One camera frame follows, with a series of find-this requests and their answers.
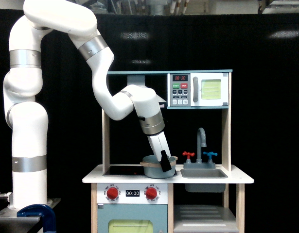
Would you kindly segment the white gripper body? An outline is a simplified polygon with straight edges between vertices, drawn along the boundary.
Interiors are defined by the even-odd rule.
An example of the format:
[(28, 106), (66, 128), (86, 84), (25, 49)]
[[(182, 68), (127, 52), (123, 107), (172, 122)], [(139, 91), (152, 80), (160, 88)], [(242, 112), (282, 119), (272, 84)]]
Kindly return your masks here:
[(171, 153), (169, 150), (169, 146), (168, 146), (164, 131), (161, 131), (155, 135), (148, 135), (147, 138), (150, 143), (151, 149), (159, 162), (162, 159), (161, 152), (163, 150), (165, 151), (165, 153), (168, 157), (171, 157)]

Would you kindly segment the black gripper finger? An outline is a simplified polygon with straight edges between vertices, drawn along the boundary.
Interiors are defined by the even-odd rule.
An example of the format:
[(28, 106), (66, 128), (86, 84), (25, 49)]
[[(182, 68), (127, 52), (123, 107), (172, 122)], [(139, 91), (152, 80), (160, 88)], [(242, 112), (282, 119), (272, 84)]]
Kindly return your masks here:
[(160, 166), (163, 172), (167, 172), (172, 169), (170, 161), (168, 159), (168, 155), (165, 150), (161, 151)]

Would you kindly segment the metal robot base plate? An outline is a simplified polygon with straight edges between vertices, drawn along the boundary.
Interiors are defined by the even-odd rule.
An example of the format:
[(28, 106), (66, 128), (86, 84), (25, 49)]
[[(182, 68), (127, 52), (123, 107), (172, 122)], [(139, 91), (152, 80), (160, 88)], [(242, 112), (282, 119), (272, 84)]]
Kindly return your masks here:
[(46, 204), (33, 204), (22, 209), (6, 207), (0, 211), (0, 221), (24, 221), (40, 219), (55, 222), (54, 207), (61, 201), (61, 198), (49, 198)]

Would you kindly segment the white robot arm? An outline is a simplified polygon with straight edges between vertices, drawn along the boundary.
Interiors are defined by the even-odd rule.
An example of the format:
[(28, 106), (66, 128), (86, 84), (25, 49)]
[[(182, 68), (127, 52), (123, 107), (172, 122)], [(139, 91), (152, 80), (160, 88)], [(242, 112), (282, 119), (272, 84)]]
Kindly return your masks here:
[(11, 130), (11, 209), (47, 204), (63, 189), (54, 181), (81, 180), (101, 151), (102, 114), (132, 114), (150, 152), (171, 156), (155, 91), (129, 84), (111, 94), (106, 82), (114, 54), (97, 16), (68, 0), (26, 0), (9, 35), (10, 69), (3, 84), (4, 118)]

